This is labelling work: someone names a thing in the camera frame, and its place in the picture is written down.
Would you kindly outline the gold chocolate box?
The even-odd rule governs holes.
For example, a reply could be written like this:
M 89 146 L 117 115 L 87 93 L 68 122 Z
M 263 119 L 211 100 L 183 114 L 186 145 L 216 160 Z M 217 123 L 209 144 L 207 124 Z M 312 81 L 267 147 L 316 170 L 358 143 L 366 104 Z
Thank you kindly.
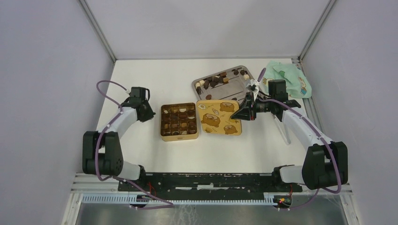
M 162 105 L 160 136 L 165 142 L 197 139 L 197 120 L 194 103 Z

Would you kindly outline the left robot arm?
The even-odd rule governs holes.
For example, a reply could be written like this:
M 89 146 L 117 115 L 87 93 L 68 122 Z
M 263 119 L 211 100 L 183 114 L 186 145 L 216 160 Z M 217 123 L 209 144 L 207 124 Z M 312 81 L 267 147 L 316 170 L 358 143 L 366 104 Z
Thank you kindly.
M 135 122 L 154 118 L 149 99 L 149 89 L 132 87 L 114 118 L 100 129 L 84 133 L 82 169 L 85 174 L 130 180 L 130 186 L 136 191 L 146 188 L 147 177 L 141 174 L 144 168 L 123 159 L 120 139 Z

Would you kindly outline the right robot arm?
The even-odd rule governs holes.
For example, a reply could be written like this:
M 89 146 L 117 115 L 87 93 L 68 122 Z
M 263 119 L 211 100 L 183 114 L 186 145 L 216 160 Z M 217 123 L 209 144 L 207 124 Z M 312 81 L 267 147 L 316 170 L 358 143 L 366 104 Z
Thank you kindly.
M 306 155 L 302 165 L 274 168 L 271 186 L 284 191 L 290 183 L 305 185 L 310 190 L 323 189 L 338 194 L 348 182 L 348 150 L 343 142 L 327 137 L 308 117 L 301 105 L 290 100 L 285 80 L 272 80 L 266 95 L 260 83 L 248 80 L 247 93 L 232 119 L 253 121 L 259 113 L 271 113 L 298 138 Z

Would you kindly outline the silver box lid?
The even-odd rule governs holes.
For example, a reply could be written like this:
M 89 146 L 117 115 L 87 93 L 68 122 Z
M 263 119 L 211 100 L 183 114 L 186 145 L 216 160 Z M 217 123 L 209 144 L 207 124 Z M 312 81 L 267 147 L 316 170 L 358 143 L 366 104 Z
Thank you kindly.
M 231 116 L 239 109 L 236 100 L 199 100 L 196 102 L 202 130 L 208 134 L 242 134 L 241 120 Z

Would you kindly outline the metal serving tongs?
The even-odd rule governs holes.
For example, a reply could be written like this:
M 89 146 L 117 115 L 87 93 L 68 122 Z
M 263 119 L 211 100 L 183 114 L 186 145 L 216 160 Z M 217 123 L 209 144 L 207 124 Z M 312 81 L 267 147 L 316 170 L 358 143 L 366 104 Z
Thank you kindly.
M 285 124 L 283 124 L 275 115 L 272 115 L 272 117 L 273 117 L 273 121 L 276 124 L 278 131 L 279 131 L 282 139 L 284 140 L 285 144 L 290 145 L 291 139 L 290 139 L 289 130 L 288 130 L 287 126 Z

